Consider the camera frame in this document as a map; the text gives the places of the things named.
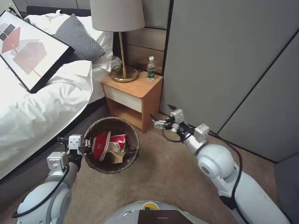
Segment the plastic bottle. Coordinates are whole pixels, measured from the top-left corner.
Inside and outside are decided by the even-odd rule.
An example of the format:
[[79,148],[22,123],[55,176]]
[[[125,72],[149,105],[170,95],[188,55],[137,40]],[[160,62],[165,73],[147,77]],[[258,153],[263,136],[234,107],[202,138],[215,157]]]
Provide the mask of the plastic bottle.
[[149,63],[147,64],[147,80],[153,81],[155,78],[155,62],[154,57],[149,57]]

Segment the yellow sticker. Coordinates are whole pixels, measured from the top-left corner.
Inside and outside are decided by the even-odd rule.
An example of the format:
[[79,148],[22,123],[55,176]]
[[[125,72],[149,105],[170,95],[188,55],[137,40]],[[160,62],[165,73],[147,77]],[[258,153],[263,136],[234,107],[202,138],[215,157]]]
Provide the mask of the yellow sticker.
[[160,209],[155,202],[147,202],[143,205],[142,210]]

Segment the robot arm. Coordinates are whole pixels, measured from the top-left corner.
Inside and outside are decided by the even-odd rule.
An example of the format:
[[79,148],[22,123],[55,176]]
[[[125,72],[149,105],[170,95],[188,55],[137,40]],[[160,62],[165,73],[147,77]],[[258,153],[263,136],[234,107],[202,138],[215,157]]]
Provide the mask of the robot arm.
[[81,167],[82,135],[69,137],[68,152],[53,152],[47,158],[50,173],[19,205],[12,218],[18,224],[62,224],[69,209],[71,188]]
[[242,171],[242,158],[236,149],[226,142],[238,153],[240,167],[234,162],[227,148],[209,144],[207,135],[212,131],[208,126],[201,124],[197,128],[191,128],[185,123],[181,109],[173,106],[170,108],[173,111],[166,121],[152,117],[154,126],[162,129],[166,139],[168,138],[164,134],[164,129],[172,129],[180,136],[180,141],[168,140],[183,142],[187,146],[188,150],[196,157],[200,170],[217,187],[220,199],[239,223],[291,223],[261,186]]

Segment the white duvet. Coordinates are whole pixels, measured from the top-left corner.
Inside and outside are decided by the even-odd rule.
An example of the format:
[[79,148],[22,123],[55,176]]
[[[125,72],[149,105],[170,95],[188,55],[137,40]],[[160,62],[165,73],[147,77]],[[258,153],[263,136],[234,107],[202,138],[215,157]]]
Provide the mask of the white duvet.
[[88,104],[93,92],[91,62],[71,64],[62,66],[44,88],[30,94],[0,59],[0,179],[55,137]]

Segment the white drawer front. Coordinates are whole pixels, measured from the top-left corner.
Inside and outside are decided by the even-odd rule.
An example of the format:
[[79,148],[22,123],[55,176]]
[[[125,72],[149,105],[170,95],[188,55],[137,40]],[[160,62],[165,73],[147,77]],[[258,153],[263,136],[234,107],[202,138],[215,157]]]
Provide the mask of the white drawer front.
[[123,104],[133,110],[136,110],[142,113],[142,101],[136,97],[133,97],[129,94],[123,93],[116,89],[113,89],[107,85],[104,85],[106,97],[112,99],[120,104]]

